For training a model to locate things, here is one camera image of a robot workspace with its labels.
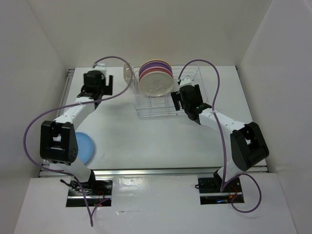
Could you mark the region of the cream plastic plate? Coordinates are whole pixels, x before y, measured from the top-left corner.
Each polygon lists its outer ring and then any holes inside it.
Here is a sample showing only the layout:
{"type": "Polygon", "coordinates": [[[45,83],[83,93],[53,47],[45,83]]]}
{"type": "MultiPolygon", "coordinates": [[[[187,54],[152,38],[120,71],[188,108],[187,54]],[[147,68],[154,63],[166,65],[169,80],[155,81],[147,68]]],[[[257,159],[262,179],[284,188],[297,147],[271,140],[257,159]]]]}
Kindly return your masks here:
{"type": "Polygon", "coordinates": [[[172,91],[174,79],[165,72],[150,72],[139,80],[138,86],[143,94],[160,97],[172,91]]]}

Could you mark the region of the pink plastic plate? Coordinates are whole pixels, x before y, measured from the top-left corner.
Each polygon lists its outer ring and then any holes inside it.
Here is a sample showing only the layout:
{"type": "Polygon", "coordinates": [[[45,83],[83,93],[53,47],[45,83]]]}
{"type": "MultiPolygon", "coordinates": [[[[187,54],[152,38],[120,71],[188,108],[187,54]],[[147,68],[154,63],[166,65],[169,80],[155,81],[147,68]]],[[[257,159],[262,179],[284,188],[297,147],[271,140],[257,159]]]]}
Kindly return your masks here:
{"type": "Polygon", "coordinates": [[[149,73],[154,73],[154,72],[160,72],[160,73],[165,73],[171,77],[173,77],[173,73],[166,69],[166,68],[162,68],[162,67],[152,67],[149,69],[146,69],[145,71],[143,71],[140,75],[139,75],[139,79],[143,78],[144,76],[146,76],[149,73]]]}

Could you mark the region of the purple plastic plate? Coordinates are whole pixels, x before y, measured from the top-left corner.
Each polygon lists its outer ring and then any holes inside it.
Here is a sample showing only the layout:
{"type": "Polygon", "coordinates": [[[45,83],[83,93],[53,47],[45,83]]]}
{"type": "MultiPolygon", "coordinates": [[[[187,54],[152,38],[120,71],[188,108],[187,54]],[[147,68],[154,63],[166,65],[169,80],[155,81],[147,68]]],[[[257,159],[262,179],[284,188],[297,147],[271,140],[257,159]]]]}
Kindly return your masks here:
{"type": "Polygon", "coordinates": [[[142,65],[140,70],[139,70],[139,75],[145,71],[146,69],[152,68],[152,67],[162,67],[162,68],[166,68],[168,70],[170,70],[172,72],[172,68],[171,66],[164,64],[162,62],[150,62],[148,64],[142,65]]]}

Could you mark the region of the blue plastic plate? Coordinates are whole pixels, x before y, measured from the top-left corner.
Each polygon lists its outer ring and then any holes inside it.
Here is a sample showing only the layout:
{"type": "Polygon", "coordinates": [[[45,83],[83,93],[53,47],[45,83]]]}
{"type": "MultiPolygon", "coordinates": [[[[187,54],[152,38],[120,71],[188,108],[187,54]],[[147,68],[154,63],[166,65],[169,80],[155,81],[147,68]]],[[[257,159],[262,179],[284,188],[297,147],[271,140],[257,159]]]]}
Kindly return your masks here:
{"type": "Polygon", "coordinates": [[[76,140],[78,144],[78,157],[84,164],[87,164],[94,155],[94,142],[88,134],[82,132],[76,132],[76,140]]]}

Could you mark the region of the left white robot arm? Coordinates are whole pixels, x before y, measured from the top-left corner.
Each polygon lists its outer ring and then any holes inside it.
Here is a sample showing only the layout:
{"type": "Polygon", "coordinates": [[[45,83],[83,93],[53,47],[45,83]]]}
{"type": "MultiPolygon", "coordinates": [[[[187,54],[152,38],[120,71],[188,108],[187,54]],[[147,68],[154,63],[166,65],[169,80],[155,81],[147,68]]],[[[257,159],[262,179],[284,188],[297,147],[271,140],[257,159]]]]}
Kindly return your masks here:
{"type": "Polygon", "coordinates": [[[113,76],[106,76],[105,69],[93,69],[83,74],[83,86],[75,106],[53,121],[44,121],[40,129],[40,157],[53,164],[60,164],[66,172],[79,181],[79,189],[86,195],[97,189],[94,172],[79,159],[76,129],[101,103],[103,96],[113,94],[113,76]]]}

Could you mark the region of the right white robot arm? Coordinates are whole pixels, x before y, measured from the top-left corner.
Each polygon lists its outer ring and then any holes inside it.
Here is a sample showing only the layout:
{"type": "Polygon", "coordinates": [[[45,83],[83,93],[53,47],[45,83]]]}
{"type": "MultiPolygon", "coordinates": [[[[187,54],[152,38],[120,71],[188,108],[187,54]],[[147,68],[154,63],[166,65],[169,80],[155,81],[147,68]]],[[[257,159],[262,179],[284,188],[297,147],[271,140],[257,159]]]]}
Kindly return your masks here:
{"type": "Polygon", "coordinates": [[[214,172],[216,190],[225,191],[233,179],[269,156],[259,125],[236,121],[214,110],[203,102],[198,85],[183,86],[179,91],[171,92],[171,97],[177,111],[183,109],[190,120],[220,133],[225,155],[225,140],[230,142],[231,156],[224,159],[224,165],[214,172]]]}

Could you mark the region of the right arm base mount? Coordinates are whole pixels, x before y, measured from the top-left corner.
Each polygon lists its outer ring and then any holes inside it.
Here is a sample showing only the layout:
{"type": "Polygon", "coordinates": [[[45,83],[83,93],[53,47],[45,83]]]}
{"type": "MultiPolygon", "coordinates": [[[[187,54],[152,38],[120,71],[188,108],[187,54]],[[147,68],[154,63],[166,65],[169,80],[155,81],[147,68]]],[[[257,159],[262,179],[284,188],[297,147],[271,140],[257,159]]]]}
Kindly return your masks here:
{"type": "Polygon", "coordinates": [[[237,195],[242,192],[239,178],[235,179],[221,192],[221,184],[218,184],[213,177],[202,177],[198,178],[198,183],[195,185],[195,188],[199,190],[201,194],[215,194],[215,193],[227,193],[228,195],[234,194],[237,195]]]}

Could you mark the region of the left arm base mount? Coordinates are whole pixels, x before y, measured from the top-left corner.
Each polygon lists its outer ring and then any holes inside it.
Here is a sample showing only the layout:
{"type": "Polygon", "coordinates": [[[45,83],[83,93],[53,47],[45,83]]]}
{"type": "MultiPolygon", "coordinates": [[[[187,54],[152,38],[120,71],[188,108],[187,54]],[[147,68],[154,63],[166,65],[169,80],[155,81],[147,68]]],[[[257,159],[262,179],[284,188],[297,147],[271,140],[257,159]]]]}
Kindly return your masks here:
{"type": "MultiPolygon", "coordinates": [[[[68,195],[70,197],[82,196],[82,189],[79,187],[76,180],[71,180],[67,183],[61,179],[60,182],[69,187],[68,195]]],[[[110,179],[97,180],[93,188],[87,185],[86,182],[82,183],[82,186],[87,198],[106,198],[112,194],[113,181],[110,179]]]]}

